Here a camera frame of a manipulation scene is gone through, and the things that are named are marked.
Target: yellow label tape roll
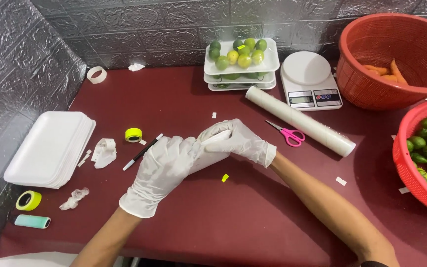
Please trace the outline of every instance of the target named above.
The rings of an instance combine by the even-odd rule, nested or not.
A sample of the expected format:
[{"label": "yellow label tape roll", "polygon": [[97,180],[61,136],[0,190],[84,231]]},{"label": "yellow label tape roll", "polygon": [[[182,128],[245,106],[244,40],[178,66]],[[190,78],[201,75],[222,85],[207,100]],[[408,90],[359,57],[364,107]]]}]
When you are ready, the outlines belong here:
[{"label": "yellow label tape roll", "polygon": [[128,142],[136,143],[141,141],[141,138],[143,138],[143,133],[138,128],[130,128],[125,132],[125,139]]},{"label": "yellow label tape roll", "polygon": [[16,202],[16,209],[33,210],[39,205],[41,199],[42,195],[40,193],[26,191],[18,198],[18,202]]}]

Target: scissor blade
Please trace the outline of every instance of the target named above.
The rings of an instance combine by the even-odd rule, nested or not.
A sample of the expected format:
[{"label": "scissor blade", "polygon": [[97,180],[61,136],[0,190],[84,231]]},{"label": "scissor blade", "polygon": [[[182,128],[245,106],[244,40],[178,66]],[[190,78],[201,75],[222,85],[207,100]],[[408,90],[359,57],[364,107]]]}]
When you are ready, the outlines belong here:
[{"label": "scissor blade", "polygon": [[267,123],[271,124],[271,126],[275,127],[278,131],[283,130],[283,127],[279,127],[279,126],[277,126],[276,124],[274,124],[274,123],[270,122],[269,120],[265,120],[265,121],[266,121]]}]

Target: red tablecloth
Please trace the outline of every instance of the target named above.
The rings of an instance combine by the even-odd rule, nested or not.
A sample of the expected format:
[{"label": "red tablecloth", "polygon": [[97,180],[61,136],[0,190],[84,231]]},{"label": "red tablecloth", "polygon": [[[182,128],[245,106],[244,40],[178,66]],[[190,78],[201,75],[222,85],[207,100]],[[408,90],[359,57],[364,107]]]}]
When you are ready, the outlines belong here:
[{"label": "red tablecloth", "polygon": [[[269,92],[284,100],[279,75],[277,80]],[[338,110],[308,112],[357,143],[355,151],[341,158],[311,138],[289,147],[264,120],[290,126],[246,100],[245,92],[209,91],[203,67],[110,70],[100,84],[86,80],[70,110],[97,122],[86,149],[93,150],[101,138],[114,138],[117,159],[99,170],[86,162],[59,190],[34,188],[42,193],[42,202],[27,214],[51,217],[52,223],[47,229],[7,224],[0,257],[80,252],[135,178],[139,163],[125,172],[122,167],[144,146],[124,141],[126,129],[142,129],[143,139],[150,142],[160,133],[197,136],[216,122],[240,118],[363,212],[390,239],[402,266],[427,266],[427,208],[410,193],[400,194],[403,183],[391,157],[391,135],[406,110],[371,112],[346,102]],[[230,177],[223,183],[225,173]],[[336,182],[337,176],[347,185]],[[83,187],[90,194],[76,209],[61,211],[71,192]],[[133,232],[122,255],[218,266],[347,266],[356,260],[275,173],[236,155],[187,177],[159,204],[156,215]]]}]

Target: gloved hand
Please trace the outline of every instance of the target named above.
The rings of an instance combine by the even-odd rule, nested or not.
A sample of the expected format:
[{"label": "gloved hand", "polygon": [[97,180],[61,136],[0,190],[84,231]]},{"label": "gloved hand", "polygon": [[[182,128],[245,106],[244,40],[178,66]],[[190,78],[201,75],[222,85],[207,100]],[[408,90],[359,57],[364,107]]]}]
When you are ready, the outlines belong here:
[{"label": "gloved hand", "polygon": [[276,156],[276,146],[258,137],[239,119],[214,124],[200,133],[197,139],[203,142],[228,129],[232,131],[232,136],[228,140],[207,145],[205,151],[212,153],[233,152],[259,163],[265,168],[270,166]]},{"label": "gloved hand", "polygon": [[161,137],[146,151],[134,184],[120,198],[120,207],[139,218],[150,218],[157,204],[189,174],[200,150],[194,137]]}]

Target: red plastic basket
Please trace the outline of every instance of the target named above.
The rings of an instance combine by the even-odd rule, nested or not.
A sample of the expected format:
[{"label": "red plastic basket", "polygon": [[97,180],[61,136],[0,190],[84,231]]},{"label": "red plastic basket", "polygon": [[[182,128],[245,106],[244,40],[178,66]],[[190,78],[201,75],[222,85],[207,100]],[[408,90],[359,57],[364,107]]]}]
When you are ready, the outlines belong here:
[{"label": "red plastic basket", "polygon": [[[427,20],[406,14],[356,19],[339,41],[337,85],[345,99],[371,110],[410,106],[427,97]],[[380,78],[364,65],[387,67],[393,58],[410,84]]]},{"label": "red plastic basket", "polygon": [[401,180],[419,201],[427,206],[427,182],[413,165],[406,139],[419,129],[419,122],[427,117],[427,102],[408,111],[403,117],[398,135],[393,142],[393,161]]}]

